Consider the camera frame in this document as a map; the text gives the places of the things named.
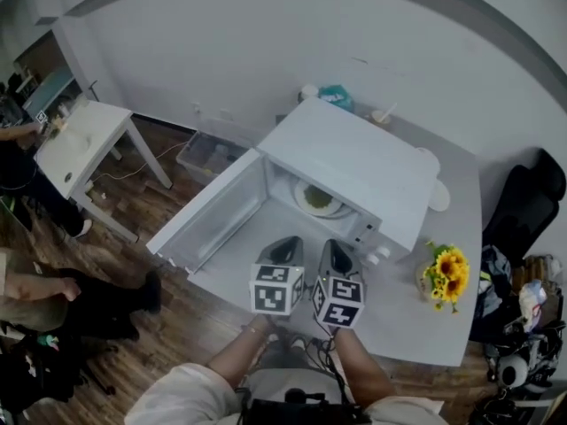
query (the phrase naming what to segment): green leaf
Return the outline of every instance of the green leaf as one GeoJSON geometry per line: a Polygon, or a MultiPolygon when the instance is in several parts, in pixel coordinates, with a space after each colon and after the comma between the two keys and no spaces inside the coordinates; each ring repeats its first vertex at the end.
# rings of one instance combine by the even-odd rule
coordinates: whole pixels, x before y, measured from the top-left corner
{"type": "Polygon", "coordinates": [[[448,245],[445,244],[441,244],[440,246],[436,247],[435,250],[433,251],[433,258],[437,259],[437,257],[443,253],[444,251],[447,251],[449,249],[448,245]]]}

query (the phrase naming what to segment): hand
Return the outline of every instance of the hand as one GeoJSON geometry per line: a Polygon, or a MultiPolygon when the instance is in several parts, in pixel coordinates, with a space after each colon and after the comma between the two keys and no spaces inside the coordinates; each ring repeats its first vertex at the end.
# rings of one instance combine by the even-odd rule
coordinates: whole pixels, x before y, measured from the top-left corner
{"type": "Polygon", "coordinates": [[[77,285],[77,281],[72,277],[66,277],[61,279],[63,282],[63,291],[61,291],[69,302],[73,302],[77,299],[77,296],[81,294],[81,289],[77,285]]]}

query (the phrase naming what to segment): open microwave door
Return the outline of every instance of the open microwave door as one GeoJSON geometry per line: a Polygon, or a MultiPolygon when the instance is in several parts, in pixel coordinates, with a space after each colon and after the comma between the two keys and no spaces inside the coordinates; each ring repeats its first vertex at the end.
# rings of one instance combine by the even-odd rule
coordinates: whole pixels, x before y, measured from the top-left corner
{"type": "Polygon", "coordinates": [[[147,248],[172,265],[196,273],[267,197],[262,156],[249,150],[184,206],[147,248]]]}

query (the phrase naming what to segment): white t-shirt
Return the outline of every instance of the white t-shirt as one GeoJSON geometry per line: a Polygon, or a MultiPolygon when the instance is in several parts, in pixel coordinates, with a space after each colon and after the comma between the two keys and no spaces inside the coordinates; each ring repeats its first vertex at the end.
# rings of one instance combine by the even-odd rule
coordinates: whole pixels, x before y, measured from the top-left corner
{"type": "MultiPolygon", "coordinates": [[[[278,368],[259,370],[246,387],[252,398],[284,401],[293,387],[325,393],[330,403],[340,403],[337,382],[314,370],[278,368]]],[[[374,425],[447,425],[426,398],[389,397],[369,406],[374,425]]],[[[136,402],[126,425],[236,425],[240,401],[229,384],[213,370],[185,364],[175,367],[153,384],[136,402]]]]}

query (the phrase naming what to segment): clear storage box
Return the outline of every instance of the clear storage box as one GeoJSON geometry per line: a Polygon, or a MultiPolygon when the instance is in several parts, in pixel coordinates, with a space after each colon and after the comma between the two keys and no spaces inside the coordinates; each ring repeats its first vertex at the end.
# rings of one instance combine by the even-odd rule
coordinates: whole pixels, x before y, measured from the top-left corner
{"type": "Polygon", "coordinates": [[[196,132],[176,159],[196,182],[206,186],[246,151],[227,140],[196,132]]]}

